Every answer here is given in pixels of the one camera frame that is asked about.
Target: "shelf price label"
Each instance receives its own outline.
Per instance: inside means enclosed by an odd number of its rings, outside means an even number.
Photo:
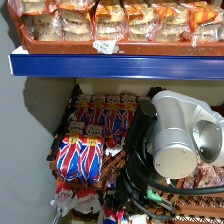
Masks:
[[[114,51],[116,40],[96,40],[93,42],[93,48],[98,53],[112,54]]]

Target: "food package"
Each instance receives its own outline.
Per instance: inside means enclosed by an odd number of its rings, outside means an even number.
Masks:
[[[74,105],[74,112],[70,115],[69,120],[84,122],[84,124],[86,125],[89,121],[90,99],[90,95],[78,95]]]
[[[95,0],[56,0],[59,9],[88,11],[95,5]]]
[[[189,7],[189,21],[192,31],[192,45],[200,42],[219,41],[220,30],[224,22],[224,10],[218,6],[208,5],[206,2],[185,4]]]
[[[100,0],[95,13],[95,40],[122,40],[126,20],[119,0]]]
[[[98,182],[102,166],[103,129],[100,126],[87,125],[82,139],[78,163],[78,177],[83,187],[74,197],[73,208],[76,211],[87,214],[97,213],[102,207],[98,200],[98,194],[91,185]]]
[[[148,41],[152,39],[155,20],[153,8],[143,0],[125,0],[125,14],[128,24],[128,40]]]
[[[93,95],[89,105],[89,123],[94,125],[105,125],[105,95]]]
[[[33,16],[34,39],[38,41],[62,41],[61,22],[57,11]]]
[[[152,4],[159,17],[157,42],[176,42],[190,38],[188,8],[178,3]]]
[[[71,130],[65,134],[57,153],[56,164],[62,181],[57,187],[55,200],[51,201],[51,205],[57,208],[58,216],[65,216],[74,207],[73,191],[69,183],[78,177],[82,140],[82,129]]]
[[[90,41],[92,21],[90,12],[60,10],[65,41]]]
[[[18,16],[39,15],[55,11],[55,0],[9,0],[10,7]]]
[[[121,94],[122,138],[125,138],[137,109],[136,95]]]
[[[107,149],[122,149],[121,102],[119,95],[107,95],[105,101],[105,136]]]

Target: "union jack packaging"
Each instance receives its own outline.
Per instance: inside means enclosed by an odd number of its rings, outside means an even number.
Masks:
[[[105,95],[93,95],[89,105],[89,123],[94,125],[105,124]]]
[[[107,148],[115,148],[121,141],[121,103],[119,95],[107,95],[105,103],[105,135]]]

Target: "snack bag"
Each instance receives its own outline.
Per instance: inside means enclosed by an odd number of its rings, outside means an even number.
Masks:
[[[39,15],[55,11],[55,0],[9,0],[10,7],[18,16]]]
[[[95,5],[95,0],[56,0],[59,9],[88,11]]]
[[[93,17],[89,11],[61,9],[62,30],[65,41],[90,41],[93,33]]]
[[[155,20],[153,8],[143,0],[125,0],[125,14],[128,24],[128,40],[148,41],[152,39]]]
[[[119,0],[100,0],[95,13],[95,40],[122,40],[126,21]]]
[[[83,130],[71,130],[64,136],[58,150],[56,164],[62,181],[57,187],[55,200],[51,201],[51,205],[57,208],[58,216],[65,216],[74,207],[73,191],[69,183],[78,177],[78,164],[80,164],[80,150],[83,141],[82,132]]]
[[[85,124],[89,121],[89,104],[91,96],[86,94],[80,94],[74,105],[74,112],[70,115],[69,120],[72,119],[78,122],[84,122]]]
[[[136,95],[121,94],[121,115],[122,115],[122,138],[127,135],[127,131],[131,125],[137,109]]]
[[[178,3],[152,4],[159,17],[157,42],[176,42],[190,38],[188,8]]]
[[[103,137],[99,126],[88,125],[82,140],[78,163],[78,177],[83,187],[77,192],[73,208],[84,214],[99,212],[101,205],[96,191],[90,186],[95,184],[101,174]]]
[[[106,96],[104,113],[107,149],[122,149],[122,146],[120,145],[122,117],[119,95]]]
[[[105,95],[93,95],[89,105],[89,123],[94,125],[105,125]]]

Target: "plastic packaging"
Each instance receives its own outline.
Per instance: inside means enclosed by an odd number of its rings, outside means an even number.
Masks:
[[[188,8],[178,3],[152,4],[152,7],[160,24],[155,41],[176,42],[190,39]]]
[[[200,42],[216,42],[222,38],[220,29],[224,22],[224,10],[206,2],[186,4],[190,12],[192,45]]]
[[[56,0],[59,9],[88,11],[95,5],[95,0]]]
[[[119,0],[100,0],[95,13],[95,40],[122,40],[126,20]]]
[[[89,123],[94,125],[105,125],[105,95],[93,95],[89,105]]]
[[[56,10],[55,0],[8,0],[8,3],[18,16],[39,15]]]
[[[121,115],[122,115],[122,138],[127,135],[137,109],[136,95],[121,94]]]
[[[105,101],[105,135],[107,149],[122,149],[121,102],[119,95],[107,95]]]
[[[127,39],[151,40],[155,27],[153,8],[149,8],[143,0],[125,0],[124,7],[128,24]]]
[[[90,41],[92,21],[89,12],[60,10],[65,41]]]
[[[66,134],[58,150],[56,163],[62,181],[57,187],[55,200],[51,201],[51,205],[57,208],[58,216],[65,216],[74,207],[73,191],[69,183],[78,177],[79,155],[83,140],[82,133],[83,130]]]

